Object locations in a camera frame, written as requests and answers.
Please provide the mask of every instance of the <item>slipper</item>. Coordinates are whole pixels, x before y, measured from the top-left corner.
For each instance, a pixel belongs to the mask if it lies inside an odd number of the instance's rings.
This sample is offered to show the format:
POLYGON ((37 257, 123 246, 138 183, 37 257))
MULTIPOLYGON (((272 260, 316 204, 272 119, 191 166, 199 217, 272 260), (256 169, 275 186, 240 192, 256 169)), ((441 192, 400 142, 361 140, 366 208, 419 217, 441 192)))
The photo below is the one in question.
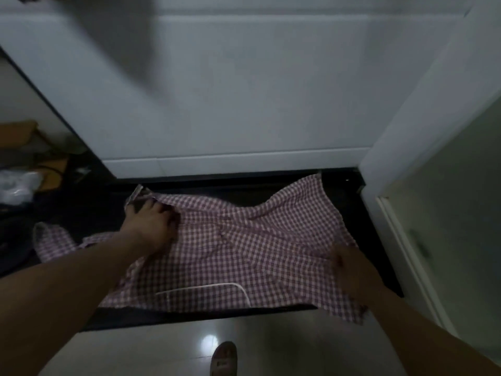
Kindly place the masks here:
POLYGON ((210 376, 236 376, 236 346, 233 342, 221 343, 210 361, 210 376))

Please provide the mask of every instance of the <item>white tiled floor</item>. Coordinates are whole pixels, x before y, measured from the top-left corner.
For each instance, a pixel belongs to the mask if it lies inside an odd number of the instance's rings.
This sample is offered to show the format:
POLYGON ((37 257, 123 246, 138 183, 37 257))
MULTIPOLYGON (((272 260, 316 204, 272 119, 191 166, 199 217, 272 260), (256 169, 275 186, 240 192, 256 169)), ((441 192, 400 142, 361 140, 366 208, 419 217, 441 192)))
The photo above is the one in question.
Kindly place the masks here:
POLYGON ((374 317, 363 326, 322 310, 77 334, 45 367, 52 375, 208 375, 216 341, 233 341, 238 374, 404 375, 374 317))

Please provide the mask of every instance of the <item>plastic bag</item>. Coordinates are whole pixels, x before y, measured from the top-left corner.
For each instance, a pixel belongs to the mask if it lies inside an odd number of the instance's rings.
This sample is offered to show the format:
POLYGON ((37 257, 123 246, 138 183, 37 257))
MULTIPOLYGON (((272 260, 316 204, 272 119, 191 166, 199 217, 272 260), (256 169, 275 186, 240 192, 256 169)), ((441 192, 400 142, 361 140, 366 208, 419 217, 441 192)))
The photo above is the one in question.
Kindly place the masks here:
POLYGON ((0 170, 0 203, 20 205, 31 202, 43 175, 36 171, 0 170))

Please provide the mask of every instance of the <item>human arm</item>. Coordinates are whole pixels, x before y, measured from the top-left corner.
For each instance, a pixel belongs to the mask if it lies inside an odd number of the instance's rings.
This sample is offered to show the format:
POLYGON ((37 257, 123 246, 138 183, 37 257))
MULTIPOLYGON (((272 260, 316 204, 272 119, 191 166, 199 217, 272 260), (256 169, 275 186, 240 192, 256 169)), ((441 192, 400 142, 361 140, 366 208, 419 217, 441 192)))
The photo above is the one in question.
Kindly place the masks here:
POLYGON ((128 206, 120 232, 106 242, 0 280, 0 369, 37 374, 88 321, 137 259, 170 243, 169 212, 147 201, 128 206))
POLYGON ((496 364, 387 289, 359 249, 336 246, 333 264, 341 289, 369 307, 409 376, 501 375, 496 364))

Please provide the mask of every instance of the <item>pink gingham cloth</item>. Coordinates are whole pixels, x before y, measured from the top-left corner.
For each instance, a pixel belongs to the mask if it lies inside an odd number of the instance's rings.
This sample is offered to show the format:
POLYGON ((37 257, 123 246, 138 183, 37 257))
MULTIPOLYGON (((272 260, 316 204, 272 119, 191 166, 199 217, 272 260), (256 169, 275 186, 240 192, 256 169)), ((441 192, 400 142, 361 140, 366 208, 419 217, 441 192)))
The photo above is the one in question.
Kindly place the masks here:
MULTIPOLYGON (((151 196, 180 213, 179 239, 170 251, 132 264, 101 307, 195 312, 312 304, 362 323, 363 310, 336 286, 329 257, 333 243, 356 243, 320 174, 255 207, 207 196, 151 196)), ((97 233, 76 245, 62 227, 39 223, 34 248, 47 262, 113 234, 97 233)))

